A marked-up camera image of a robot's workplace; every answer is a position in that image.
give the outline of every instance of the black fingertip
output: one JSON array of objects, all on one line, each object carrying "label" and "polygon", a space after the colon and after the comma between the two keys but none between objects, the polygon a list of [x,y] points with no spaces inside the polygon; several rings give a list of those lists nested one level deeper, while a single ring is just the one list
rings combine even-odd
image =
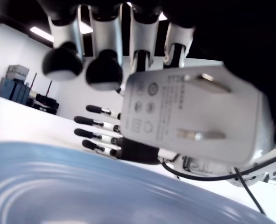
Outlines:
[{"label": "black fingertip", "polygon": [[117,150],[112,149],[112,150],[110,151],[110,156],[116,157],[116,154],[117,154]]},{"label": "black fingertip", "polygon": [[121,92],[121,88],[119,87],[118,89],[115,90],[117,93]]},{"label": "black fingertip", "polygon": [[82,124],[82,125],[94,125],[95,122],[93,119],[90,119],[90,118],[84,118],[84,117],[81,117],[81,116],[76,116],[74,118],[74,121],[78,124]]},{"label": "black fingertip", "polygon": [[82,145],[85,147],[85,148],[89,148],[89,149],[96,149],[97,148],[97,145],[89,140],[83,140],[82,141]]},{"label": "black fingertip", "polygon": [[94,105],[88,105],[86,107],[86,110],[92,113],[102,113],[102,109],[99,106],[94,106]]},{"label": "black fingertip", "polygon": [[89,138],[89,139],[94,137],[94,134],[92,132],[88,132],[88,131],[80,129],[80,128],[77,128],[76,130],[74,130],[74,133],[77,136],[81,136],[81,137],[85,137],[85,138]]}]

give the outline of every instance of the robotic hand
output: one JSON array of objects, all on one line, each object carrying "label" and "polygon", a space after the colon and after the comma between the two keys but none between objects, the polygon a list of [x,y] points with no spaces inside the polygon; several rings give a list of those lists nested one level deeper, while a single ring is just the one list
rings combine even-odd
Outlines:
[{"label": "robotic hand", "polygon": [[[86,109],[89,112],[103,114],[112,119],[120,120],[121,117],[120,113],[94,105],[88,105]],[[76,129],[74,131],[76,135],[89,139],[82,142],[82,145],[86,148],[120,160],[152,165],[160,163],[158,160],[158,148],[122,137],[119,125],[80,116],[75,117],[74,121],[78,124],[94,126],[99,130],[109,131],[108,134],[100,134],[98,132],[93,133],[83,129]]]},{"label": "robotic hand", "polygon": [[[114,0],[109,4],[107,2],[103,4],[101,1],[93,0],[38,1],[49,18],[51,32],[54,36],[54,49],[45,56],[43,61],[44,74],[54,80],[70,80],[84,70],[85,53],[82,35],[79,31],[79,7],[89,5],[95,59],[86,69],[86,81],[97,90],[120,91],[119,87],[123,79],[120,9],[123,2]],[[265,117],[269,117],[265,114],[271,113],[276,127],[276,88],[274,88],[276,86],[276,60],[267,63],[264,61],[266,51],[276,57],[276,52],[272,50],[276,50],[276,47],[273,46],[276,44],[276,32],[271,32],[273,36],[265,35],[264,29],[260,30],[257,28],[259,26],[255,26],[256,29],[248,30],[247,33],[251,33],[253,30],[258,34],[261,32],[261,41],[258,42],[255,39],[255,41],[247,42],[245,38],[248,36],[244,35],[240,27],[248,22],[252,22],[254,25],[263,24],[264,20],[261,21],[261,18],[265,16],[264,7],[257,9],[255,21],[251,21],[243,11],[245,8],[243,2],[222,3],[224,4],[222,6],[219,4],[215,1],[183,3],[177,0],[134,0],[132,2],[130,60],[133,75],[128,82],[132,88],[128,88],[128,86],[126,88],[123,109],[130,105],[128,89],[139,88],[139,82],[133,82],[133,77],[136,79],[143,77],[145,81],[155,79],[166,85],[164,77],[171,74],[174,77],[176,74],[179,80],[183,78],[185,82],[181,85],[183,86],[181,92],[187,90],[185,94],[188,95],[187,92],[192,91],[188,95],[191,96],[188,98],[190,101],[182,101],[184,104],[179,106],[181,112],[176,112],[173,115],[178,120],[175,119],[172,122],[180,122],[176,123],[177,128],[172,131],[179,130],[180,133],[177,135],[181,139],[176,139],[173,136],[169,140],[158,142],[154,138],[150,139],[150,135],[131,135],[130,131],[126,129],[126,122],[133,117],[130,117],[127,111],[123,112],[124,117],[121,121],[121,127],[124,127],[124,130],[122,129],[123,137],[112,138],[81,130],[76,131],[77,135],[113,144],[121,149],[111,150],[109,147],[101,147],[90,141],[85,141],[86,147],[130,161],[156,164],[160,160],[163,165],[165,161],[170,161],[174,164],[177,174],[180,173],[191,179],[194,176],[201,180],[198,177],[204,176],[203,178],[211,177],[206,180],[219,180],[214,179],[214,176],[227,175],[226,178],[231,179],[231,183],[241,186],[239,179],[236,179],[237,176],[232,174],[235,171],[233,166],[240,170],[252,169],[252,172],[242,172],[248,185],[261,180],[266,172],[270,174],[271,178],[276,177],[276,149],[274,149],[276,133],[274,140],[273,123],[263,120]],[[267,9],[270,18],[276,21],[276,13],[273,14],[269,7]],[[170,21],[164,47],[163,66],[168,70],[163,70],[158,74],[158,72],[147,72],[147,70],[153,63],[158,16],[162,11]],[[181,69],[184,66],[184,58],[188,55],[194,40],[199,48],[198,52],[203,53],[204,57],[201,58],[221,60],[224,62],[224,67],[221,69],[213,67]],[[269,100],[267,107],[264,106],[263,98]],[[188,105],[191,110],[187,110],[185,105]],[[118,119],[116,113],[107,109],[94,107],[91,112],[111,114]],[[244,116],[245,119],[232,119],[232,114],[239,115],[239,118]],[[101,121],[78,117],[76,122],[98,126],[102,129],[110,127],[110,131],[120,132],[117,127]],[[156,124],[160,127],[161,123],[159,122],[162,120],[156,120]],[[209,128],[217,129],[217,131],[211,131]],[[267,138],[261,133],[261,130],[267,130]],[[261,165],[268,159],[275,163],[267,164],[264,169],[259,171],[255,170],[262,168]]]}]

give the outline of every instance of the second robotic hand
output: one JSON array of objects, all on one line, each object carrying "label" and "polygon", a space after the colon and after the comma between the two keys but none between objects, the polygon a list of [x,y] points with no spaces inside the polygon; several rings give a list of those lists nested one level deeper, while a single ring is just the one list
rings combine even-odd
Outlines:
[{"label": "second robotic hand", "polygon": [[173,23],[169,24],[164,47],[164,69],[184,67],[184,59],[189,53],[193,34],[194,28],[183,28]]},{"label": "second robotic hand", "polygon": [[108,136],[108,135],[104,135],[104,134],[98,134],[98,133],[93,133],[93,132],[89,132],[80,128],[77,128],[76,130],[74,130],[74,133],[77,136],[81,136],[81,137],[85,137],[85,138],[89,138],[95,141],[99,141],[101,143],[106,143],[106,144],[112,144],[115,146],[122,146],[122,138],[117,138],[117,137],[112,137],[112,136]]},{"label": "second robotic hand", "polygon": [[130,73],[148,70],[154,60],[156,35],[161,7],[158,1],[131,5]]},{"label": "second robotic hand", "polygon": [[89,6],[95,60],[87,68],[86,81],[96,90],[116,90],[122,83],[120,6],[120,3]]}]

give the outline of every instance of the table surface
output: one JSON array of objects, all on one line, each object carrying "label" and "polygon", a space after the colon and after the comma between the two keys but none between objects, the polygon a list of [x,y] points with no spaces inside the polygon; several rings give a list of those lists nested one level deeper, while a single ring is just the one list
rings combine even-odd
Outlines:
[{"label": "table surface", "polygon": [[[78,137],[73,133],[76,128],[104,134],[110,133],[95,127],[79,125],[72,120],[0,98],[0,142],[22,141],[85,150],[81,145],[84,138]],[[152,166],[133,162],[127,163],[173,177],[161,165]],[[227,181],[198,182],[183,178],[182,180],[258,210],[245,189],[235,187]],[[258,182],[251,186],[250,190],[268,217],[276,222],[276,186]]]}]

